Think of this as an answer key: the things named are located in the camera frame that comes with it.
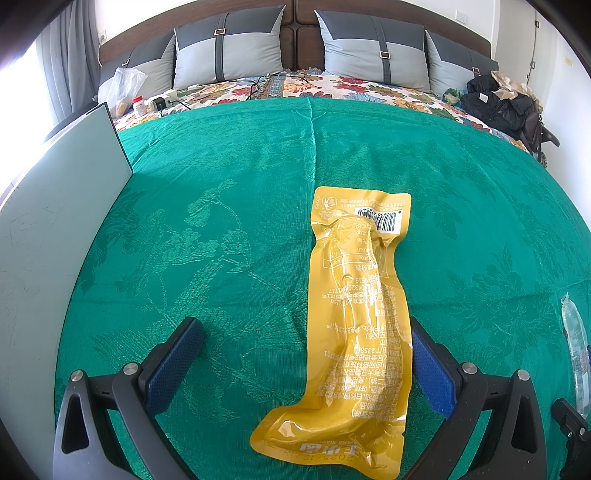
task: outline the clear plastic bottle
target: clear plastic bottle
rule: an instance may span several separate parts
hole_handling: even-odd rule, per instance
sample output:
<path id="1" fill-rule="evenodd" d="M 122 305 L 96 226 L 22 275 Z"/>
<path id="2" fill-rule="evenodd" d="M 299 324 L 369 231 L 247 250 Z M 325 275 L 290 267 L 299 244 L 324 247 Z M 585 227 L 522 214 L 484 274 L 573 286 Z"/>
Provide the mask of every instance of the clear plastic bottle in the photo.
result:
<path id="1" fill-rule="evenodd" d="M 589 353 L 587 351 L 587 332 L 576 305 L 567 293 L 562 300 L 562 322 L 569 343 L 570 360 L 573 364 L 574 389 L 576 391 L 577 411 L 587 418 L 589 403 Z"/>

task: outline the white bottle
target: white bottle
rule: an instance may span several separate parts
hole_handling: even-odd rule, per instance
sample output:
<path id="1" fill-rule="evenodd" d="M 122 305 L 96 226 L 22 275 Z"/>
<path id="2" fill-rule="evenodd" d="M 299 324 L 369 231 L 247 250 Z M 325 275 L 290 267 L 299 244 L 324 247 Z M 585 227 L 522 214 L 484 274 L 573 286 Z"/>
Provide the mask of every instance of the white bottle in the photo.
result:
<path id="1" fill-rule="evenodd" d="M 148 113 L 148 111 L 146 110 L 146 104 L 144 103 L 144 99 L 141 95 L 139 97 L 134 98 L 131 101 L 134 104 L 134 112 L 136 118 L 144 116 L 146 113 Z"/>

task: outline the floral blanket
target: floral blanket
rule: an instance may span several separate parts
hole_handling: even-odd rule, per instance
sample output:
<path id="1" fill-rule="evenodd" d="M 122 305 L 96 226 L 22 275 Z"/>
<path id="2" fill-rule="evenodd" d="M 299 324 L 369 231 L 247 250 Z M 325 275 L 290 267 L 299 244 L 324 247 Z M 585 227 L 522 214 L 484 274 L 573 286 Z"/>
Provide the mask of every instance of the floral blanket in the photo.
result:
<path id="1" fill-rule="evenodd" d="M 472 115 L 437 99 L 428 93 L 417 90 L 366 82 L 336 75 L 322 75 L 321 70 L 310 69 L 299 72 L 282 72 L 265 77 L 239 79 L 234 82 L 215 83 L 199 86 L 197 90 L 178 92 L 180 102 L 164 109 L 162 116 L 185 111 L 187 108 L 201 108 L 220 103 L 242 102 L 244 100 L 261 100 L 268 98 L 338 98 L 358 100 L 361 102 L 384 103 L 422 113 L 438 115 L 461 124 L 469 125 L 478 130 L 502 138 L 525 150 L 521 141 L 511 138 L 494 128 L 487 126 Z M 115 129 L 121 132 L 135 125 L 143 124 L 159 118 L 159 112 L 150 112 L 137 119 L 133 112 L 128 113 L 114 122 Z"/>

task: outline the pillow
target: pillow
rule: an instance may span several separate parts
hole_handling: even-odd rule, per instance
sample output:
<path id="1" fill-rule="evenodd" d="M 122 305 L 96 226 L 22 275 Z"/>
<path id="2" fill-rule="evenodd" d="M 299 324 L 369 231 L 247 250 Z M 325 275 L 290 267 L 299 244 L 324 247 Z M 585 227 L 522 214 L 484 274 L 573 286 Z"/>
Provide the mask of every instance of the pillow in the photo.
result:
<path id="1" fill-rule="evenodd" d="M 99 103 L 106 101 L 119 67 L 135 68 L 147 75 L 138 92 L 144 100 L 169 90 L 173 83 L 173 62 L 174 32 L 170 31 L 105 63 L 100 69 Z"/>
<path id="2" fill-rule="evenodd" d="M 327 73 L 429 91 L 422 25 L 371 15 L 315 12 Z"/>
<path id="3" fill-rule="evenodd" d="M 448 38 L 426 31 L 431 91 L 442 98 L 448 88 L 466 90 L 478 75 L 499 69 L 494 60 Z"/>
<path id="4" fill-rule="evenodd" d="M 215 15 L 175 28 L 174 88 L 283 70 L 279 29 L 285 5 Z"/>

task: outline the wooden headboard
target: wooden headboard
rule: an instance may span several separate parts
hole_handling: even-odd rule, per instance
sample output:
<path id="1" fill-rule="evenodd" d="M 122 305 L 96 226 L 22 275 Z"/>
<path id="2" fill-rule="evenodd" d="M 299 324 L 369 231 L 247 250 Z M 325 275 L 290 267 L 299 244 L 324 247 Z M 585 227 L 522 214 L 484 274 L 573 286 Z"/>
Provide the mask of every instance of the wooden headboard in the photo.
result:
<path id="1" fill-rule="evenodd" d="M 449 18 L 400 0 L 197 0 L 120 33 L 100 48 L 100 60 L 106 63 L 150 38 L 202 18 L 283 3 L 286 8 L 281 21 L 281 59 L 283 66 L 291 70 L 324 68 L 324 44 L 315 9 L 375 15 L 421 24 L 427 30 L 491 56 L 491 44 L 487 39 Z"/>

